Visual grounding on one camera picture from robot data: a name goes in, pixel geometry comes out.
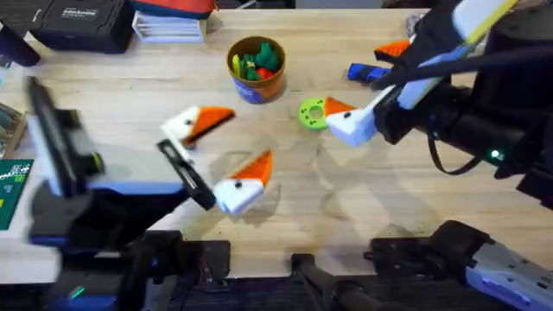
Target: green plastic ring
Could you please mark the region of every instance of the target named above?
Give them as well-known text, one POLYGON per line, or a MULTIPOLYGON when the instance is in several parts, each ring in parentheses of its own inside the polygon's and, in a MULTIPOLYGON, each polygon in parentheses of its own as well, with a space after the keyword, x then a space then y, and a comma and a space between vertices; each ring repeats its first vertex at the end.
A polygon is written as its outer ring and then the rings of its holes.
POLYGON ((325 99, 309 98, 304 100, 300 105, 297 117, 300 123, 310 130, 325 130, 327 128, 327 123, 325 122, 325 99), (313 111, 319 113, 320 116, 313 117, 313 111))

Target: blue object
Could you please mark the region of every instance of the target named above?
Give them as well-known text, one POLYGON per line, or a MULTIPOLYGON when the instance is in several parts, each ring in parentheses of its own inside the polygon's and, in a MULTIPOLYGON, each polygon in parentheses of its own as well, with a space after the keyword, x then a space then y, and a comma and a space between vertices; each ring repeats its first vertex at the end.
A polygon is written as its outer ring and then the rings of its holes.
POLYGON ((390 71, 391 69, 389 68, 353 63, 347 71, 347 78, 352 81, 371 83, 390 71))
POLYGON ((251 104, 262 104, 264 102, 263 96, 258 91, 252 89, 251 87, 245 85, 237 79, 232 79, 234 80, 236 90, 238 91, 238 93, 240 93, 240 96, 242 96, 242 98, 244 98, 251 104))

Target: black case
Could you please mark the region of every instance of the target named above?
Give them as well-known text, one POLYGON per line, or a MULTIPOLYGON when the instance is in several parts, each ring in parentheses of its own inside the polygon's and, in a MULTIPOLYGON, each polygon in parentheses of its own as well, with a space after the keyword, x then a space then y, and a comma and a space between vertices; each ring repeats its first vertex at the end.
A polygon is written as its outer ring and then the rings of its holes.
POLYGON ((121 54, 132 37, 134 14, 126 0, 44 0, 30 33, 56 50, 121 54))

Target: wooden tabletop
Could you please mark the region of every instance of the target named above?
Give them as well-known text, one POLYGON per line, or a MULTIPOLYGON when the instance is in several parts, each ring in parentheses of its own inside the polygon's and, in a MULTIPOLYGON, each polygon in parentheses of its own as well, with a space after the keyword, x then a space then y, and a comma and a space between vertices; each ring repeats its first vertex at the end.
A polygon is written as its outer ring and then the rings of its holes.
MULTIPOLYGON (((444 175, 417 132, 398 146, 378 136, 355 149, 328 130, 311 132, 297 121, 306 98, 333 96, 367 105, 375 94, 347 81, 346 70, 352 62, 376 65, 372 50, 405 38, 411 12, 221 10, 210 19, 205 44, 135 43, 125 55, 106 56, 56 53, 35 43, 45 63, 34 72, 60 108, 80 110, 93 139, 137 151, 153 151, 162 139, 160 125, 190 105, 232 107, 238 117, 204 137, 194 153, 197 169, 212 184, 259 144, 272 147, 270 189, 247 213, 231 218, 188 202, 155 225, 182 230, 188 239, 230 240, 231 276, 288 275, 293 252, 316 254, 318 264, 336 274, 371 272, 361 253, 372 238, 429 235, 447 219, 488 232, 553 269, 548 247, 553 212, 518 193, 519 178, 495 181, 486 164, 463 176, 444 175), (246 103, 226 69, 227 49, 248 35, 279 41, 287 53, 286 91, 267 105, 246 103)), ((25 73, 20 67, 10 70, 0 101, 24 109, 25 73)), ((469 84, 472 78, 461 76, 458 82, 469 84)), ((469 159, 448 146, 439 148, 449 168, 469 159)), ((29 141, 23 141, 19 155, 32 154, 29 141)), ((33 280, 47 282, 55 277, 54 253, 14 246, 29 225, 27 208, 42 178, 40 166, 33 168, 12 228, 0 233, 12 241, 0 245, 0 259, 17 259, 10 262, 13 271, 28 260, 26 271, 43 273, 43 280, 33 280)), ((0 272, 0 278, 22 281, 25 275, 10 273, 0 272)), ((24 282, 38 276, 27 277, 24 282)))

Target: cup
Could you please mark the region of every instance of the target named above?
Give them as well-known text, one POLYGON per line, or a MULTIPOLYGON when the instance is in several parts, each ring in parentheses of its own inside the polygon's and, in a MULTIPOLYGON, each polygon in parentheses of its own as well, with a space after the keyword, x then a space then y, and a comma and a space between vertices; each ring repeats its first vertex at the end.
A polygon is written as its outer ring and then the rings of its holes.
POLYGON ((276 41, 262 36, 251 36, 244 38, 232 45, 226 56, 226 65, 232 76, 236 90, 245 100, 252 104, 262 104, 273 99, 283 88, 284 65, 286 64, 286 55, 283 48, 276 41), (261 43, 268 42, 270 47, 280 60, 280 67, 274 75, 268 79, 251 81, 242 79, 232 70, 232 57, 238 55, 240 58, 244 54, 256 55, 259 53, 261 43))

